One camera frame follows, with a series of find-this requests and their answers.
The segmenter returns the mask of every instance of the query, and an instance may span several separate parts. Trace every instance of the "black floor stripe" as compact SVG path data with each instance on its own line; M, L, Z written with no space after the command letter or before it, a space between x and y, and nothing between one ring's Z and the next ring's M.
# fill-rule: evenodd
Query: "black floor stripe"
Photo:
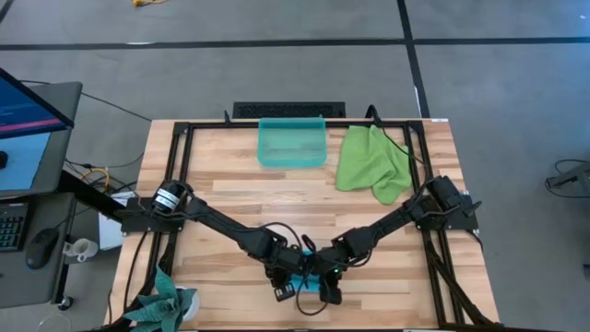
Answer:
M2 6L2 9L0 9L0 23L2 23L2 21L6 17L6 14L8 14L8 10L10 10L10 7L14 2L15 0L6 0L6 2Z
M590 43L590 37L531 37L531 38L418 38L416 45L528 45Z
M267 41L168 41L152 43L62 43L62 44L5 44L0 51L86 51L86 50L152 50L152 49L207 49L245 47L296 46L379 46L403 45L402 39L322 39L322 40L267 40Z
M387 45L529 45L529 44L580 44L590 43L590 37L535 37L535 38L454 38L415 39L367 38L367 39L317 39L317 40L266 40L266 41L159 41L159 42L95 42L95 43L47 43L0 44L0 51L93 51L93 50L165 50L165 49L213 49L297 46L387 46Z
M406 1L397 0L399 8L399 17L402 21L402 29L404 30L404 40L406 43L407 60L409 61L409 70L412 74L412 81L418 96L418 107L420 116L423 118L431 117L431 110L426 101L426 91L424 90L424 82L422 81L422 74L420 73L420 66L418 64L418 55L416 54L416 47L414 47L412 28L409 24L409 15L407 14Z

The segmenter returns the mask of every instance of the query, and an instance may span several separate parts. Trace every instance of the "floor tile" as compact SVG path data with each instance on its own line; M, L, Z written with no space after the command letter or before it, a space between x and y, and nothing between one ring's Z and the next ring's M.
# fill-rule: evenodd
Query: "floor tile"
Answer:
M222 118L235 101L344 101L349 117L369 104L417 117L403 46L275 49L4 52L14 77L80 81L84 91L151 119ZM145 146L149 123L82 98L68 158L126 163ZM129 182L140 163L114 169Z
M484 255L510 326L590 325L582 269L590 207L543 184L557 174L556 160L590 159L588 52L590 45L418 48L431 115L449 118L466 185L483 201Z
M17 1L0 43L186 42L403 36L389 0Z
M590 36L585 0L407 0L414 38Z

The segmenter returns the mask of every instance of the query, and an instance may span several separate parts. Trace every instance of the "monitor screen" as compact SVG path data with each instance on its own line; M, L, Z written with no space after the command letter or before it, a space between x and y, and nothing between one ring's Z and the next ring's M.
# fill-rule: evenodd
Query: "monitor screen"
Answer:
M51 105L39 101L40 97L19 83L11 82L10 78L12 77L0 77L0 138L45 133L68 127Z

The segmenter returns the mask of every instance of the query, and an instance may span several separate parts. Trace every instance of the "black clamp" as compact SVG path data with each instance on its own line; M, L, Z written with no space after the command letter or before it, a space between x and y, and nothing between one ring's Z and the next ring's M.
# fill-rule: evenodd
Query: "black clamp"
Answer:
M374 105L369 105L369 108L367 109L367 113L365 114L365 119L371 119L373 123L378 126L378 127L383 127L384 122L381 120L381 117L379 117L379 113L377 113L377 109L375 108Z
M228 110L223 111L223 118L225 120L226 125L231 125L231 118L230 118L230 115L228 114Z

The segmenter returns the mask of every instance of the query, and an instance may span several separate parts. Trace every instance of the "black mouse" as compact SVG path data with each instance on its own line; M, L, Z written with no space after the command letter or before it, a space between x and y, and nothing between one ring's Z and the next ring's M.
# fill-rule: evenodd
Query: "black mouse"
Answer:
M32 269L44 267L52 255L59 238L59 231L53 228L39 231L27 244L27 266Z

